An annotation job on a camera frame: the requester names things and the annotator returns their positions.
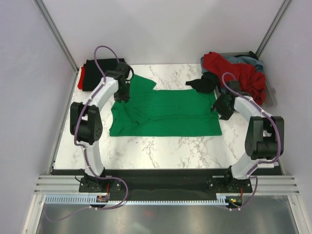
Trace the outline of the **green t shirt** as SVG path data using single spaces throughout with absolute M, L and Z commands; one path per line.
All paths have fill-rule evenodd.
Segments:
M 135 75 L 128 102 L 111 108 L 112 137 L 214 137 L 221 136 L 217 112 L 211 111 L 213 93 L 195 89 L 156 90 L 156 83 Z

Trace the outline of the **clear plastic bin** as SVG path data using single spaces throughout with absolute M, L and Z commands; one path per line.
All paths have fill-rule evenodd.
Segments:
M 252 52 L 244 52 L 244 53 L 221 53 L 223 58 L 225 58 L 230 63 L 245 63 L 255 67 L 257 72 L 261 72 L 265 76 L 265 101 L 261 105 L 263 109 L 267 110 L 268 108 L 276 106 L 276 98 L 274 96 L 274 91 L 271 88 L 269 80 L 264 71 L 263 63 L 258 59 L 257 55 Z

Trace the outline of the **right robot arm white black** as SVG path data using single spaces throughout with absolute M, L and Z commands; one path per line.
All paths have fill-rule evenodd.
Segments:
M 229 120 L 234 112 L 248 121 L 245 153 L 229 167 L 230 176 L 223 179 L 229 192 L 241 186 L 240 179 L 247 179 L 261 164 L 274 164 L 284 151 L 284 119 L 272 116 L 257 105 L 250 96 L 221 94 L 211 106 L 221 120 Z

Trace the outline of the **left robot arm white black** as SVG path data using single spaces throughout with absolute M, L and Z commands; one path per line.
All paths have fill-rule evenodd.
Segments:
M 74 144 L 82 149 L 85 173 L 92 176 L 90 186 L 97 192 L 107 186 L 98 142 L 103 132 L 100 111 L 111 97 L 116 101 L 130 99 L 130 74 L 132 72 L 107 71 L 87 99 L 72 102 L 70 106 L 70 133 Z

